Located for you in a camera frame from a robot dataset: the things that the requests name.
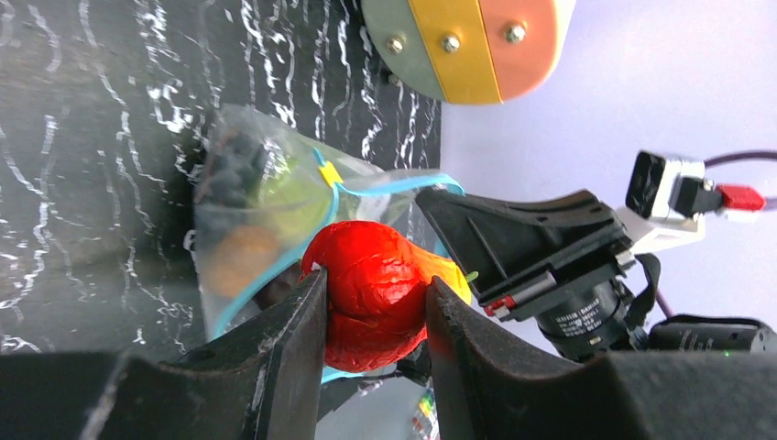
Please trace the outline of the green cabbage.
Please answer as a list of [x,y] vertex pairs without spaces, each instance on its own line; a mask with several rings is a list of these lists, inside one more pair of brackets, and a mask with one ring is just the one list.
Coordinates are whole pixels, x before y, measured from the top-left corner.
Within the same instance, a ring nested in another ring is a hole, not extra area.
[[315,158],[290,157],[267,162],[249,207],[255,222],[292,247],[320,229],[331,201],[332,190]]

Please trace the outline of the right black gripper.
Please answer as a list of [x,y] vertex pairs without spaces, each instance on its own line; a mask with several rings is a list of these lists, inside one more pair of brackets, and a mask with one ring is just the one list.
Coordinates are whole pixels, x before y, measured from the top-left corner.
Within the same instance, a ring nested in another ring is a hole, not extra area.
[[586,362],[605,351],[776,353],[776,331],[742,317],[672,315],[651,329],[661,263],[637,256],[647,287],[635,296],[615,279],[632,241],[616,212],[582,190],[540,203],[512,203],[444,190],[415,203],[464,274],[484,312],[501,321],[535,317],[559,355]]

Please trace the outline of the black grape bunch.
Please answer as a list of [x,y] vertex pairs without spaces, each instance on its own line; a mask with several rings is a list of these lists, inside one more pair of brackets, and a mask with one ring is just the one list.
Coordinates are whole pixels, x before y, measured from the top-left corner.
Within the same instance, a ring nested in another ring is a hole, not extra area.
[[194,203],[247,208],[268,161],[264,146],[246,133],[231,131],[206,158]]

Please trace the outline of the red strawberry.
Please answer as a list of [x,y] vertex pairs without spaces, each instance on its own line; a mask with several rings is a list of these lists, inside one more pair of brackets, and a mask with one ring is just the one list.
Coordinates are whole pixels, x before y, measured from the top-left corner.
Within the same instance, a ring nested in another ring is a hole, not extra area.
[[348,373],[382,369],[427,339],[426,290],[444,281],[465,303],[473,294],[450,259],[378,222],[325,226],[301,259],[301,275],[327,273],[326,366]]

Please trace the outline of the orange fruit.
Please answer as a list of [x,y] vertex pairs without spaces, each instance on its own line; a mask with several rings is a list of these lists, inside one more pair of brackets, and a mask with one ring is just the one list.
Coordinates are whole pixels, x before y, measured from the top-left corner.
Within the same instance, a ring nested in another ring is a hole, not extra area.
[[206,252],[201,266],[202,284],[211,294],[234,299],[277,261],[280,251],[272,230],[258,225],[238,226]]

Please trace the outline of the clear zip top bag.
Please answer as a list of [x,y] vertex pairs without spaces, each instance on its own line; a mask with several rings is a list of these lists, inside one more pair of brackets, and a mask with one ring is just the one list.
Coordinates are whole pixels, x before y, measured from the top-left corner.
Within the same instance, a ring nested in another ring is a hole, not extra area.
[[331,223],[380,222],[444,255],[414,202],[426,187],[463,193],[439,170],[382,170],[252,107],[224,106],[194,192],[193,259],[208,338],[274,303],[282,276]]

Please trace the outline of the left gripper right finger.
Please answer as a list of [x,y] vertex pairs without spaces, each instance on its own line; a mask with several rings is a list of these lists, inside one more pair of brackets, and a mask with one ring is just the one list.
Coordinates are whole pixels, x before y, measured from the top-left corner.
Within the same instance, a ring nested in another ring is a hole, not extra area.
[[432,382],[445,439],[773,439],[776,358],[607,352],[576,364],[466,305],[426,293]]

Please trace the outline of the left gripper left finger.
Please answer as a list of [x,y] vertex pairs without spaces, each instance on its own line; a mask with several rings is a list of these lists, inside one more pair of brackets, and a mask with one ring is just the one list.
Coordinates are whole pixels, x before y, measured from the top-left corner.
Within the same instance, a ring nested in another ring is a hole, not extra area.
[[327,276],[174,362],[127,353],[1,359],[4,439],[311,439]]

